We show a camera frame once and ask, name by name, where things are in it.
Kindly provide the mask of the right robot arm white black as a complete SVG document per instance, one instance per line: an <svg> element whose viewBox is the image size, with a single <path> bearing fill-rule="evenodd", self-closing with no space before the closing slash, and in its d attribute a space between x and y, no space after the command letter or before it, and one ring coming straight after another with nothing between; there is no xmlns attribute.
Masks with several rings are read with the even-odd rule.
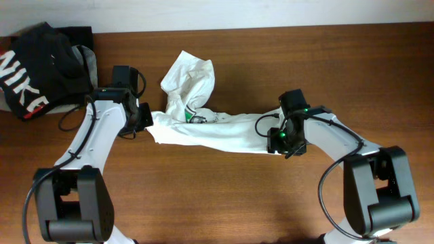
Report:
<svg viewBox="0 0 434 244"><path fill-rule="evenodd" d="M280 95L282 121L267 132L267 150L285 158L306 153L312 144L333 159L317 187L320 207L334 227L317 243L385 243L383 235L417 221L420 205L406 152L383 147L343 125L324 106L310 106L299 89ZM336 223L326 209L323 185L343 169L345 217Z"/></svg>

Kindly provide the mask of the white t-shirt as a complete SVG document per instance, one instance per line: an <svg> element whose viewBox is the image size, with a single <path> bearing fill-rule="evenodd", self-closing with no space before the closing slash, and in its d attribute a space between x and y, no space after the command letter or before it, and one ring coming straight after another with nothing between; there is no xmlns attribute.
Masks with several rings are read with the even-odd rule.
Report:
<svg viewBox="0 0 434 244"><path fill-rule="evenodd" d="M167 94L165 111L151 113L153 125L148 127L156 143L183 146L205 146L229 153L267 153L265 134L279 126L283 119L280 108L264 114L230 115L205 107L215 85L211 60L202 60L186 51L160 83Z"/></svg>

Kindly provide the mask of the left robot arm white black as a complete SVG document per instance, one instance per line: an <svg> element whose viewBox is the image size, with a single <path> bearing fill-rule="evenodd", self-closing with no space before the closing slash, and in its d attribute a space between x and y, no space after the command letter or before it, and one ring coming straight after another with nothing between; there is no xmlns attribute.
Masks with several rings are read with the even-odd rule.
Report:
<svg viewBox="0 0 434 244"><path fill-rule="evenodd" d="M106 160L116 138L133 140L153 125L147 103L139 99L146 78L131 66L114 66L112 82L86 97L81 125L66 152L52 168L35 172L22 210L35 199L41 236L54 243L135 243L115 226L115 210L104 182Z"/></svg>

